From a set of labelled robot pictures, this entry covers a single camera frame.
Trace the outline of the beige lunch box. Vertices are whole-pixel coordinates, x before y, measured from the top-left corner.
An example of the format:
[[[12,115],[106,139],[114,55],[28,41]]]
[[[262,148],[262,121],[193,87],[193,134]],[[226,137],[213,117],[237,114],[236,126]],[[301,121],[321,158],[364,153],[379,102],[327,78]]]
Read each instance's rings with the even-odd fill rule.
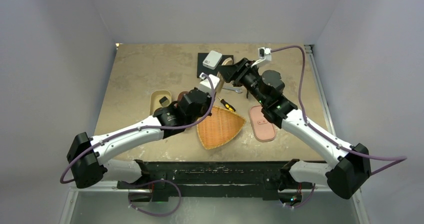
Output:
[[[168,90],[155,90],[151,95],[150,95],[150,107],[149,107],[149,114],[153,115],[154,112],[157,109],[162,108],[163,106],[161,106],[161,104],[159,103],[159,100],[163,97],[167,97],[171,103],[172,101],[172,94],[170,91]]]

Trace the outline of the black sushi piece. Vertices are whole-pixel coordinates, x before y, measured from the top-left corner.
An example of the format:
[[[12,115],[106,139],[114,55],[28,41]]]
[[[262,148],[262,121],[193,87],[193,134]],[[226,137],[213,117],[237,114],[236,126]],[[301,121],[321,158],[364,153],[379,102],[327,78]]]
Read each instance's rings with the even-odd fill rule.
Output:
[[[166,97],[163,96],[160,100],[159,103],[162,107],[167,107],[170,104],[170,100]]]

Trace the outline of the pink lunch box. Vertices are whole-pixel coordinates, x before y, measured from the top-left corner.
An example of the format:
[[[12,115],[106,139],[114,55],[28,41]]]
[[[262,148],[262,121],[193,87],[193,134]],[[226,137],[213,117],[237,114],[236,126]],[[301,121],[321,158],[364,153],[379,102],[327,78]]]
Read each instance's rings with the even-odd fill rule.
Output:
[[[183,106],[187,103],[188,101],[188,94],[189,91],[182,91],[177,98],[177,105],[178,106]]]

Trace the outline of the woven bamboo basket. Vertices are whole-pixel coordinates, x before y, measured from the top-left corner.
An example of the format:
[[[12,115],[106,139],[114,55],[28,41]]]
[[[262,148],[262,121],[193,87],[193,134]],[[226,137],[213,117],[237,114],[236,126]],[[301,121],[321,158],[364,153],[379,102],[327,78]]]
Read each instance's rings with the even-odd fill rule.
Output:
[[[211,115],[196,125],[197,135],[206,150],[216,149],[233,140],[243,129],[246,119],[236,112],[214,106]]]

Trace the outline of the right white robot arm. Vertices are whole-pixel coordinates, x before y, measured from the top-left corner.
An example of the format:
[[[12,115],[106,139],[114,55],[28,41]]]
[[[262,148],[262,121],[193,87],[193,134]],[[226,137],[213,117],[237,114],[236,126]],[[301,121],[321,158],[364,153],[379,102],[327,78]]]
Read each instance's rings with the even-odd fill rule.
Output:
[[[347,200],[370,177],[370,161],[365,158],[369,150],[361,143],[352,145],[319,126],[314,127],[313,121],[283,95],[281,78],[267,81],[247,58],[233,65],[220,65],[217,71],[226,83],[245,87],[259,102],[269,123],[294,135],[323,158],[323,163],[300,159],[289,161],[280,170],[280,189],[306,182],[327,186]]]

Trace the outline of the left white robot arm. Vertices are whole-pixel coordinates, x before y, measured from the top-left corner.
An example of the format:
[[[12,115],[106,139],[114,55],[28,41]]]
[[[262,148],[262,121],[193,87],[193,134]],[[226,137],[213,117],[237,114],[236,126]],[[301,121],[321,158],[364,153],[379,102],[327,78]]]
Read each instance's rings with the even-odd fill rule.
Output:
[[[211,115],[214,88],[194,88],[182,99],[160,108],[154,114],[130,126],[107,134],[77,134],[66,155],[68,166],[60,177],[62,184],[75,183],[85,189],[100,181],[123,181],[138,189],[146,187],[149,175],[138,160],[114,158],[135,147],[167,139],[200,124]]]

